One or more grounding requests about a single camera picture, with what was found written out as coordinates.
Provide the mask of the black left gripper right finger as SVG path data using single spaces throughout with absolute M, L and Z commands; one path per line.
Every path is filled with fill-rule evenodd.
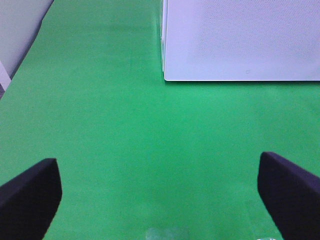
M 284 240 L 320 238 L 320 178 L 274 152 L 263 152 L 257 190 Z

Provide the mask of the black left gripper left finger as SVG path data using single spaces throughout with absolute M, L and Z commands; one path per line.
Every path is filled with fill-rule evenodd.
M 42 240 L 62 199 L 57 160 L 46 158 L 0 187 L 0 238 Z

